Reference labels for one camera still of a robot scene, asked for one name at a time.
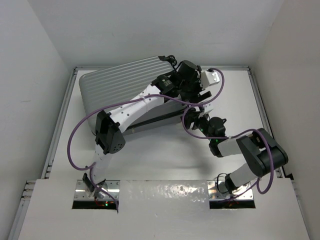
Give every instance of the gray wall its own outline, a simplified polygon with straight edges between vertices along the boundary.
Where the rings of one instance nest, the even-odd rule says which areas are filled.
[[[283,2],[28,1],[71,67],[170,54],[203,65],[247,65],[258,57]]]
[[[319,0],[286,0],[254,67],[272,130],[288,152],[286,170],[293,173],[314,240],[320,239],[319,13]]]
[[[41,176],[69,77],[27,0],[0,1],[0,240]]]

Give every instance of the black cable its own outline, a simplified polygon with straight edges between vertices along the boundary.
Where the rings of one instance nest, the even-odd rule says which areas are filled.
[[[221,191],[219,190],[219,184],[218,184],[218,183],[219,183],[219,177],[220,177],[220,175],[222,175],[222,174],[228,175],[228,174],[226,174],[226,173],[224,173],[224,172],[218,174],[218,176],[216,177],[216,189],[218,190],[219,193],[221,193],[221,194],[226,194],[226,193],[228,193],[228,191],[226,191],[226,192],[221,192]]]

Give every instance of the white tabletop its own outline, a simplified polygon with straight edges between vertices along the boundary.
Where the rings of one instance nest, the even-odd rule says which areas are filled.
[[[78,72],[50,178],[36,182],[20,240],[308,239],[289,179],[275,179],[266,195],[254,189],[256,209],[210,210],[205,180],[232,172],[244,159],[214,157],[209,142],[189,136],[180,123],[125,136],[125,148],[114,155],[106,172],[107,179],[121,180],[119,214],[71,209],[83,172],[70,166],[67,141],[85,115],[78,80],[88,72]],[[227,119],[227,135],[262,127],[248,72],[223,72],[225,89],[211,116]],[[218,88],[212,87],[213,95]],[[89,165],[94,149],[94,136],[84,124],[71,145],[75,163]],[[176,192],[181,187],[183,194]]]

